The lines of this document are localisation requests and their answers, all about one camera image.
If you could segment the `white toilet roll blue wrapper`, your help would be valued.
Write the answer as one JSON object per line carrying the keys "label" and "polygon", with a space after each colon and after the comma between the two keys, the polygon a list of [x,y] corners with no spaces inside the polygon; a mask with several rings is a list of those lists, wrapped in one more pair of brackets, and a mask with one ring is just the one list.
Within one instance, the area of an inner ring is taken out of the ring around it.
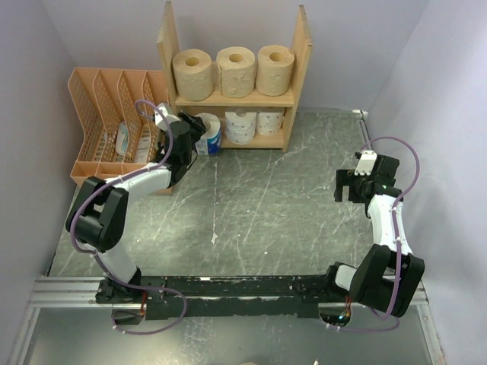
{"label": "white toilet roll blue wrapper", "polygon": [[211,113],[197,114],[206,127],[205,134],[196,142],[196,152],[198,155],[216,155],[221,147],[221,122],[220,119]]}

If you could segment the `white dotted toilet roll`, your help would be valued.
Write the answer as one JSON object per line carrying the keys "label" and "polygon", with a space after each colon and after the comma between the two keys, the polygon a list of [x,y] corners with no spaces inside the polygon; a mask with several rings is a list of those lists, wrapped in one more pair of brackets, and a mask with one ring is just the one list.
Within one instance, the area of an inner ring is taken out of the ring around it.
{"label": "white dotted toilet roll", "polygon": [[229,142],[245,145],[249,144],[256,132],[255,111],[246,109],[228,109],[225,112],[225,135]]}

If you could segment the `beige toilet roll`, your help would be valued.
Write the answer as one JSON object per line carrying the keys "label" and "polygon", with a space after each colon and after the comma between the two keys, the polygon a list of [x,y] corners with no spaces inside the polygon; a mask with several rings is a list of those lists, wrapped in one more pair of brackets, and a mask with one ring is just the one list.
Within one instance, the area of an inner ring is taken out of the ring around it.
{"label": "beige toilet roll", "polygon": [[257,91],[271,97],[283,95],[290,84],[294,60],[294,53],[288,47],[262,47],[257,55]]}
{"label": "beige toilet roll", "polygon": [[200,49],[187,49],[172,60],[179,95],[188,101],[201,101],[214,90],[212,59]]}
{"label": "beige toilet roll", "polygon": [[221,92],[225,97],[242,98],[254,90],[256,58],[242,46],[222,49],[216,56],[220,70]]}

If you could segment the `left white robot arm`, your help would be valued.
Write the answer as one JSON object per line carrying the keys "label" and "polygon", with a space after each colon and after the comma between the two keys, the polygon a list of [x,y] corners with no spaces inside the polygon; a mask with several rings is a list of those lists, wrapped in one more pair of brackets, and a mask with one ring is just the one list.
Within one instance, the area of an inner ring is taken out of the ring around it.
{"label": "left white robot arm", "polygon": [[175,186],[193,165],[196,143],[207,132],[202,117],[184,111],[161,118],[170,131],[151,162],[117,178],[88,177],[65,222],[77,251],[94,257],[103,270],[96,300],[134,303],[142,294],[142,273],[122,242],[128,207],[141,197]]}

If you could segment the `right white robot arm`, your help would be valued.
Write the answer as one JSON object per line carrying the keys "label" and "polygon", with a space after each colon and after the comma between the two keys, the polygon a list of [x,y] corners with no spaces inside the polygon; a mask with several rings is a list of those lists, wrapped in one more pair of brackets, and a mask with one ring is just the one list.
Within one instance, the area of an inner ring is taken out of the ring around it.
{"label": "right white robot arm", "polygon": [[337,303],[348,298],[376,311],[402,317],[425,272],[425,263],[414,256],[406,239],[402,210],[404,192],[395,187],[399,160],[372,150],[357,152],[356,168],[336,171],[334,199],[363,204],[371,220],[373,244],[361,264],[336,262],[323,283],[324,297]]}

